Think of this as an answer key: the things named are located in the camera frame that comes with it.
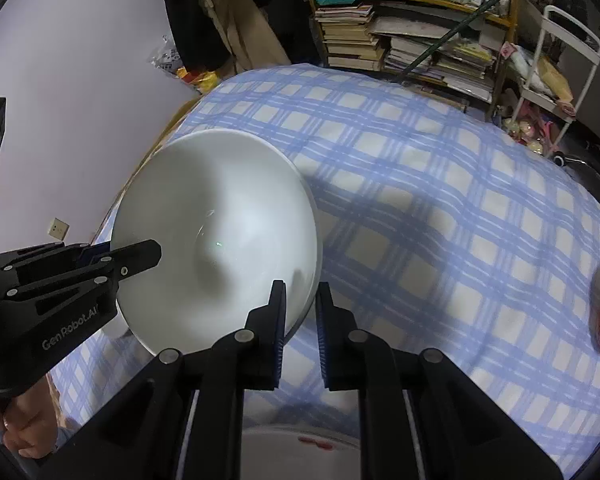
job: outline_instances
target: yellow package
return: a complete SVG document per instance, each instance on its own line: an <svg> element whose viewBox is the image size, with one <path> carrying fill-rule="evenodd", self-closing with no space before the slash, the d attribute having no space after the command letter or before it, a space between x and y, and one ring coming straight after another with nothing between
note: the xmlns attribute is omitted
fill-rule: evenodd
<svg viewBox="0 0 600 480"><path fill-rule="evenodd" d="M176 70L176 76L186 84L195 86L202 95L208 94L220 84L220 78L215 72L203 72L193 75L191 72L187 72L186 68L181 67Z"/></svg>
<svg viewBox="0 0 600 480"><path fill-rule="evenodd" d="M558 96L560 101L567 103L573 101L573 94L571 93L567 79L558 72L558 69L552 65L547 56L540 56L538 60L538 73L540 79Z"/></svg>

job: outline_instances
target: book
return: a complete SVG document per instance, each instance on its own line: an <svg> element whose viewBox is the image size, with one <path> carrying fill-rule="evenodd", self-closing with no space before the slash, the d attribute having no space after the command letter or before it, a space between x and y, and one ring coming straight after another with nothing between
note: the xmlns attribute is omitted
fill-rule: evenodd
<svg viewBox="0 0 600 480"><path fill-rule="evenodd" d="M372 5L319 7L315 9L316 16L368 16L373 10Z"/></svg>
<svg viewBox="0 0 600 480"><path fill-rule="evenodd" d="M460 75L467 75L476 79L484 79L483 68L476 68L467 63L454 61L445 57L440 57L435 66L449 73L459 73Z"/></svg>
<svg viewBox="0 0 600 480"><path fill-rule="evenodd" d="M348 40L347 38L345 38L345 39L341 39L341 38L325 38L324 41L327 44L327 46L329 46L330 44L370 45L370 46L376 46L378 44L379 40L378 40L378 38L373 38L372 36L369 36L365 40Z"/></svg>
<svg viewBox="0 0 600 480"><path fill-rule="evenodd" d="M407 38L391 38L391 49L419 56L427 49L427 45Z"/></svg>
<svg viewBox="0 0 600 480"><path fill-rule="evenodd" d="M384 54L384 48L367 45L352 44L331 44L327 43L329 54L347 54L348 56L358 56L361 59L380 60Z"/></svg>
<svg viewBox="0 0 600 480"><path fill-rule="evenodd" d="M359 23L361 25L365 25L371 21L371 16L355 16L355 17L343 17L343 16L334 16L333 18L318 18L316 16L315 21L321 23L323 25L352 25L354 23Z"/></svg>
<svg viewBox="0 0 600 480"><path fill-rule="evenodd" d="M477 59L465 59L463 57L459 57L459 56L455 56L453 52L448 52L446 50L439 50L438 51L440 54L442 54L442 57L447 57L449 59L453 59L454 61L459 61L461 63L466 63L469 66L472 66L474 68L479 68L481 70L486 70L488 67L491 66L491 63L484 63L482 62L482 60L477 60Z"/></svg>
<svg viewBox="0 0 600 480"><path fill-rule="evenodd" d="M368 36L364 33L362 34L357 34L355 32L336 32L333 34L325 34L324 35L324 39L329 41L329 40L343 40L343 41L349 41L349 40L358 40L358 41L367 41L368 40Z"/></svg>
<svg viewBox="0 0 600 480"><path fill-rule="evenodd" d="M456 57L470 60L475 63L493 64L494 57L490 50L480 46L477 41L459 40L449 42L444 45L446 52L452 53Z"/></svg>
<svg viewBox="0 0 600 480"><path fill-rule="evenodd" d="M401 62L404 62L406 64L411 64L412 62L416 61L416 58L418 56L414 56L413 54L405 54L403 52L400 52L399 50L394 50L391 49L389 51L389 56L394 57L395 59L399 59ZM429 64L431 62L431 56L427 56L425 59L423 59L419 65L423 65L423 64Z"/></svg>
<svg viewBox="0 0 600 480"><path fill-rule="evenodd" d="M472 84L471 81L467 81L465 78L456 78L452 76L445 77L444 82L449 88L453 90L457 90L464 94L472 95L482 101L491 103L491 95L493 89L487 90L485 88L481 88L479 86L476 86L475 84Z"/></svg>
<svg viewBox="0 0 600 480"><path fill-rule="evenodd" d="M466 109L469 106L469 101L467 99L453 95L450 92L445 92L440 88L432 88L423 84L414 84L409 86L408 89L416 92L416 94L428 97L429 99L435 99L441 103L453 106L462 113L466 113Z"/></svg>
<svg viewBox="0 0 600 480"><path fill-rule="evenodd" d="M344 56L329 56L329 66L338 66L341 68L359 68L361 70L373 70L378 72L380 70L380 61L374 61L370 59L360 59L357 57L344 57Z"/></svg>
<svg viewBox="0 0 600 480"><path fill-rule="evenodd" d="M472 86L483 88L488 91L493 90L493 79L491 78L485 77L484 79L478 79L460 72L453 72L452 70L439 68L437 66L430 67L429 73L431 75L441 77L445 81L448 79L455 79L458 81L465 81Z"/></svg>
<svg viewBox="0 0 600 480"><path fill-rule="evenodd" d="M385 72L402 72L405 68L407 68L408 65L403 65L403 64L399 64L399 63L394 63L392 62L390 59L385 59L384 60L384 65L382 66L382 70ZM410 74L416 75L418 77L421 77L425 72L427 71L426 68L419 68L416 67L413 70L411 70Z"/></svg>
<svg viewBox="0 0 600 480"><path fill-rule="evenodd" d="M392 56L391 53L387 54L386 57L384 58L385 64L389 63L393 66L397 66L400 68L400 70L404 70L412 62L413 62L413 60L405 61L399 57ZM419 71L419 72L425 72L427 70L427 68L429 68L429 63L427 61L424 61L424 62L420 63L417 67L415 67L414 70Z"/></svg>
<svg viewBox="0 0 600 480"><path fill-rule="evenodd" d="M341 34L344 32L350 32L351 34L366 34L366 28L365 27L361 27L361 26L357 26L357 25L351 25L349 23L347 24L323 24L322 25L322 30L324 31L325 34Z"/></svg>
<svg viewBox="0 0 600 480"><path fill-rule="evenodd" d="M449 32L448 28L431 23L416 22L397 16L376 16L369 25L372 34L391 34L394 36L416 36L438 40Z"/></svg>

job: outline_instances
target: white wall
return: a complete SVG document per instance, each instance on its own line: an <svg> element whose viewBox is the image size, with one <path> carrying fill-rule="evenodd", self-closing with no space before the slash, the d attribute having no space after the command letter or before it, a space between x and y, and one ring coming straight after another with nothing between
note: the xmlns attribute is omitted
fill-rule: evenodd
<svg viewBox="0 0 600 480"><path fill-rule="evenodd" d="M171 115L193 97L146 60L162 0L8 0L0 12L0 252L88 241Z"/></svg>

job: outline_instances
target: blue checkered blanket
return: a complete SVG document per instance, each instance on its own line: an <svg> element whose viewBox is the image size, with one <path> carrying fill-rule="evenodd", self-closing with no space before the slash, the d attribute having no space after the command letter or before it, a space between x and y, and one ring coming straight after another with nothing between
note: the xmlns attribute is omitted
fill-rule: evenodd
<svg viewBox="0 0 600 480"><path fill-rule="evenodd" d="M600 354L588 321L600 206L490 124L400 86L299 65L243 73L174 134L256 134L304 174L324 240L322 280L394 348L440 348L568 478L600 440ZM99 241L108 239L115 212ZM101 332L53 377L87 421L149 359ZM315 318L285 347L280 389L248 392L245 423L358 434L352 392L325 391Z"/></svg>

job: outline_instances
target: white bowl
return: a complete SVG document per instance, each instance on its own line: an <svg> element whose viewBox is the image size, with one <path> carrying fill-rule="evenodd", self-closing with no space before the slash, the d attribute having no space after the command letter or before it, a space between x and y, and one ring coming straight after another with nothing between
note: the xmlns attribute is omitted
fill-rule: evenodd
<svg viewBox="0 0 600 480"><path fill-rule="evenodd" d="M296 167L259 137L195 132L133 179L111 247L152 238L160 263L120 282L118 303L149 352L209 348L286 283L288 340L314 300L322 265L315 203Z"/></svg>
<svg viewBox="0 0 600 480"><path fill-rule="evenodd" d="M360 443L321 428L249 428L242 433L240 478L360 480Z"/></svg>

